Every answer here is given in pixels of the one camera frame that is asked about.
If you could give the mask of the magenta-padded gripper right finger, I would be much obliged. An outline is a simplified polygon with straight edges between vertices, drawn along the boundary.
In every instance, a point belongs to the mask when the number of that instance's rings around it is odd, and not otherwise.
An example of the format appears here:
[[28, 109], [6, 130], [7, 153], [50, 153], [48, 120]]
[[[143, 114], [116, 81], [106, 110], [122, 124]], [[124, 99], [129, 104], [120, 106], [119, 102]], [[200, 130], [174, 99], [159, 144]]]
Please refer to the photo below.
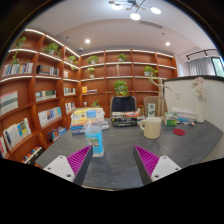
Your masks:
[[180, 170], [180, 167], [168, 156], [159, 157], [137, 145], [134, 146], [133, 156], [144, 185]]

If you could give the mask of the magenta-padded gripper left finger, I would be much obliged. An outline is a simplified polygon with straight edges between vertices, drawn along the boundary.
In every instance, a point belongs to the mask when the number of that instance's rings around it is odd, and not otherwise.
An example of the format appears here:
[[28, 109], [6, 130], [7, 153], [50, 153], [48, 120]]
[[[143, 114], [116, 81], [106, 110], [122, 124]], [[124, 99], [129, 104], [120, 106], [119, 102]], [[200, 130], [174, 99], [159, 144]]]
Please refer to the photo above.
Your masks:
[[92, 155], [93, 147], [87, 146], [69, 156], [59, 155], [44, 170], [81, 186]]

